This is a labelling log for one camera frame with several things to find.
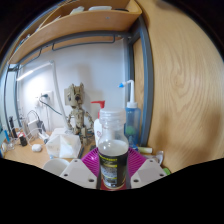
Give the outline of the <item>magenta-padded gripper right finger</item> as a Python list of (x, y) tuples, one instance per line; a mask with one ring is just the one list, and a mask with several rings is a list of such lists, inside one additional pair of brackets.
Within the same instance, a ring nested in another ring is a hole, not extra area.
[(129, 149), (127, 160), (128, 189), (135, 189), (146, 186), (166, 176), (165, 171), (159, 163), (153, 159), (147, 159), (139, 152)]

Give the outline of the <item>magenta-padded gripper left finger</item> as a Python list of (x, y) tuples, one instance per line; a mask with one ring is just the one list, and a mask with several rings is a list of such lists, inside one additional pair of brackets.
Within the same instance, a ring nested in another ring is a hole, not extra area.
[(82, 159), (73, 159), (62, 172), (61, 177), (81, 187), (96, 189), (99, 173), (98, 149), (95, 148)]

